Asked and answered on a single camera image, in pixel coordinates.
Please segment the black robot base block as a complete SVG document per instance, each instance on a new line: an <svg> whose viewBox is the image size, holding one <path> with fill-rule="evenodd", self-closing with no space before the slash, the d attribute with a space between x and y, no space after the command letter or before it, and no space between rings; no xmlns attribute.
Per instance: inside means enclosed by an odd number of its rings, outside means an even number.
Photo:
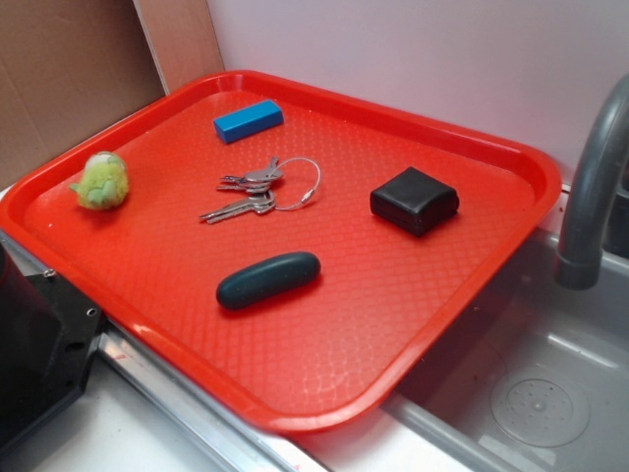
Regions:
<svg viewBox="0 0 629 472"><path fill-rule="evenodd" d="M23 274L1 250L1 453L86 389L104 318L60 274Z"/></svg>

